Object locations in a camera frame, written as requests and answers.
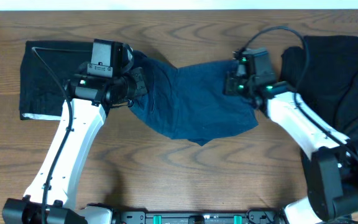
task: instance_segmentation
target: blue cloth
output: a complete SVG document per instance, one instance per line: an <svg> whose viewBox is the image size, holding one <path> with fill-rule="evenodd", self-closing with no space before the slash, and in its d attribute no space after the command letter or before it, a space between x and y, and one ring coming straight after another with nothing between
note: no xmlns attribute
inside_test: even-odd
<svg viewBox="0 0 358 224"><path fill-rule="evenodd" d="M158 133L202 146L258 125L247 100L223 94L225 76L236 69L235 61L173 68L140 52L134 55L134 68L144 69L149 93L134 100L131 111Z"/></svg>

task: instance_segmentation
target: green strip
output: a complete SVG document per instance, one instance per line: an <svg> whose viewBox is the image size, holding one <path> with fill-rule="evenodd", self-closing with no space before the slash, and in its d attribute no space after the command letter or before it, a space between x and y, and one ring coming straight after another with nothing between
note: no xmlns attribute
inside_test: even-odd
<svg viewBox="0 0 358 224"><path fill-rule="evenodd" d="M234 216L234 224L242 224L242 216L235 215Z"/></svg>
<svg viewBox="0 0 358 224"><path fill-rule="evenodd" d="M161 215L154 215L153 216L153 224L161 224L161 223L162 223Z"/></svg>

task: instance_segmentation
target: white wall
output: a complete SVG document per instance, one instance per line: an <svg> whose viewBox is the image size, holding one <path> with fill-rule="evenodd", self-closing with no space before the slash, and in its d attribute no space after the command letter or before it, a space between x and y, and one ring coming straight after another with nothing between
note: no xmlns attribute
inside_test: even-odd
<svg viewBox="0 0 358 224"><path fill-rule="evenodd" d="M358 9L358 0L0 0L0 11L108 9Z"/></svg>

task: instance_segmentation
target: folded cloth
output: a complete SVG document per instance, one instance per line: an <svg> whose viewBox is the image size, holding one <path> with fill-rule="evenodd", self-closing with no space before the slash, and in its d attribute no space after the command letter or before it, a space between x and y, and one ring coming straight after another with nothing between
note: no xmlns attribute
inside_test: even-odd
<svg viewBox="0 0 358 224"><path fill-rule="evenodd" d="M358 139L358 37L305 37L310 68L299 93L321 118ZM281 79L296 85L305 64L304 51L290 47L282 55Z"/></svg>
<svg viewBox="0 0 358 224"><path fill-rule="evenodd" d="M62 94L32 55L32 47L91 50L92 43L26 43L21 66L21 119L60 119ZM91 52L40 51L39 54L61 83L83 62L91 60ZM171 139L189 139L204 145L214 138L235 136L257 126L254 110L247 100L223 95L226 73L236 69L234 61L174 68L141 52L135 51L134 58L133 68L144 69L149 93L134 100L131 111L157 132Z"/></svg>

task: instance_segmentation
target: wooden table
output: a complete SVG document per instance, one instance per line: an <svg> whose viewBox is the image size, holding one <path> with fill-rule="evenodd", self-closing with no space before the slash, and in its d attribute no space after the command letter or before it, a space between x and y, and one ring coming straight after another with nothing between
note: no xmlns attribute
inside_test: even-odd
<svg viewBox="0 0 358 224"><path fill-rule="evenodd" d="M27 40L118 40L182 67L231 58L252 35L277 25L308 35L358 35L358 11L0 12L0 223L6 199L22 197L58 126L19 119ZM283 50L298 44L290 33L275 31L254 47L266 46L279 71ZM128 109L116 110L92 145L77 207L105 202L151 211L226 211L282 207L304 197L298 146L260 113L257 119L251 131L199 147L169 140Z"/></svg>

